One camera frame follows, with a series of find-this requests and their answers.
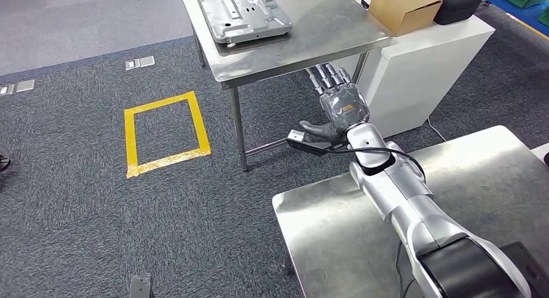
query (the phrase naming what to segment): robotic arm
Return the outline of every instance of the robotic arm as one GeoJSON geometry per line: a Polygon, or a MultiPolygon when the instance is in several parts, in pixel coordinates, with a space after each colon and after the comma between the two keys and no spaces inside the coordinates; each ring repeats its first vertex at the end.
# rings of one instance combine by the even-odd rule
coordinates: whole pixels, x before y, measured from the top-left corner
{"type": "Polygon", "coordinates": [[[330,142],[289,139],[288,143],[315,155],[334,152],[337,145],[361,149],[350,163],[351,175],[379,216],[393,225],[426,298],[530,298],[528,283],[514,263],[494,244],[446,215],[433,202],[420,166],[403,156],[397,144],[384,142],[368,123],[368,107],[344,69],[336,73],[331,65],[326,67],[331,76],[317,65],[325,87],[311,71],[309,77],[330,122],[300,125],[306,133],[330,142]]]}

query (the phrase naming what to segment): carpet floor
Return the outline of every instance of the carpet floor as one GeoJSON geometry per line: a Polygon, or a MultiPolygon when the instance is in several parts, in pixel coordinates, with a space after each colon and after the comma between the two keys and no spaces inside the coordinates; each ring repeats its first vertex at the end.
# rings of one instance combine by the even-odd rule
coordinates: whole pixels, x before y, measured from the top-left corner
{"type": "MultiPolygon", "coordinates": [[[[547,42],[494,7],[496,32],[432,114],[452,139],[505,125],[530,148],[549,141],[547,42]]],[[[0,297],[127,297],[150,272],[156,297],[299,297],[284,273],[271,198],[348,169],[350,155],[275,148],[238,166],[229,98],[197,61],[192,38],[0,77],[35,78],[0,97],[0,297]],[[124,70],[154,55],[156,65],[124,70]],[[195,91],[212,154],[126,178],[124,109],[195,91]]],[[[298,121],[326,120],[304,73],[241,88],[249,148],[298,121]]],[[[139,163],[196,147],[189,107],[138,113],[139,163]]],[[[428,127],[392,138],[437,144],[428,127]]]]}

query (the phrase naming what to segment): brown box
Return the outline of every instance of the brown box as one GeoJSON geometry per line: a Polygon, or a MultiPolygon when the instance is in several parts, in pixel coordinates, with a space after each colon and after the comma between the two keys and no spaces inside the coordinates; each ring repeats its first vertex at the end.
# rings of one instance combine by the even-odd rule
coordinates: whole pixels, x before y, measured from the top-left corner
{"type": "Polygon", "coordinates": [[[372,0],[369,13],[395,36],[429,26],[442,0],[372,0]]]}

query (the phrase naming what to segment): yellow tape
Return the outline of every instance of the yellow tape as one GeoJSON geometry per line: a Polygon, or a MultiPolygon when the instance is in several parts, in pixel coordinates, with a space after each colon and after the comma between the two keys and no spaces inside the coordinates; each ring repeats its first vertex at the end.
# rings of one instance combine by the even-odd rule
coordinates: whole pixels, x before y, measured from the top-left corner
{"type": "Polygon", "coordinates": [[[522,26],[526,27],[527,29],[530,29],[531,31],[535,32],[538,36],[540,36],[540,37],[544,38],[545,40],[549,41],[549,38],[547,38],[547,36],[545,36],[544,34],[542,34],[539,31],[535,30],[534,28],[532,28],[532,26],[526,24],[525,22],[519,20],[518,18],[516,18],[515,16],[512,16],[509,13],[506,13],[506,15],[509,16],[510,18],[514,19],[517,23],[521,24],[522,26]]]}
{"type": "Polygon", "coordinates": [[[138,176],[139,174],[154,170],[156,168],[211,154],[208,135],[206,134],[206,128],[204,127],[204,122],[202,121],[202,114],[200,114],[198,102],[193,91],[134,108],[125,109],[124,126],[126,133],[126,161],[128,162],[128,173],[126,174],[127,178],[138,176]],[[198,148],[139,165],[137,160],[137,145],[135,143],[134,115],[136,113],[167,106],[182,100],[188,101],[192,122],[194,124],[196,137],[198,139],[198,148]]]}

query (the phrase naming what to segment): steel table top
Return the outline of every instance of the steel table top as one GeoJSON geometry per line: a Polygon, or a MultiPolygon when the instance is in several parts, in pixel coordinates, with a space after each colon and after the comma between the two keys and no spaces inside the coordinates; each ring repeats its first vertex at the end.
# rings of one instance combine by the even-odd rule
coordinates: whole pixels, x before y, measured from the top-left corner
{"type": "Polygon", "coordinates": [[[276,0],[289,16],[289,34],[239,43],[217,44],[198,0],[183,0],[214,78],[223,89],[284,75],[372,49],[390,36],[354,0],[276,0]]]}
{"type": "MultiPolygon", "coordinates": [[[[549,168],[509,130],[412,155],[450,217],[497,246],[522,242],[549,271],[549,168]]],[[[398,237],[349,173],[277,194],[273,207],[307,298],[398,297],[398,237]]],[[[406,256],[401,266],[409,267],[406,256]]]]}

